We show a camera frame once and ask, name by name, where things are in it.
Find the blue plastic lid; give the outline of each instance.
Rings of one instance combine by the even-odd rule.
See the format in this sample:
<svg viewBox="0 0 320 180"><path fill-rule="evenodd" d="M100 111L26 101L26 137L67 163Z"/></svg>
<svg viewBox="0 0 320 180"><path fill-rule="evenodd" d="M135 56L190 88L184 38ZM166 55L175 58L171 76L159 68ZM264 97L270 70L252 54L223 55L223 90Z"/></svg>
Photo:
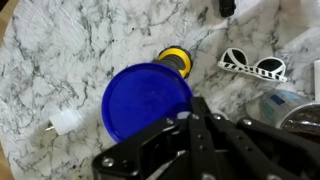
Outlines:
<svg viewBox="0 0 320 180"><path fill-rule="evenodd" d="M143 63L118 73L102 99L102 119L120 142L152 122L190 111L193 96L184 79L161 64Z"/></svg>

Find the sunglasses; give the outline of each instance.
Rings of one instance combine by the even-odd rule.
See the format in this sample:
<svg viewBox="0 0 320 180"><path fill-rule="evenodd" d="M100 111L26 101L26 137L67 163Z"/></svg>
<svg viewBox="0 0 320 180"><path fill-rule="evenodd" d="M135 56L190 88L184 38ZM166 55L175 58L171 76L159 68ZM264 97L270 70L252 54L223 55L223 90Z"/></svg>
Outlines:
<svg viewBox="0 0 320 180"><path fill-rule="evenodd" d="M267 57L249 66L247 56L237 48L227 49L218 62L218 66L227 71L245 73L267 81L287 81L287 78L284 77L286 65L281 59Z"/></svg>

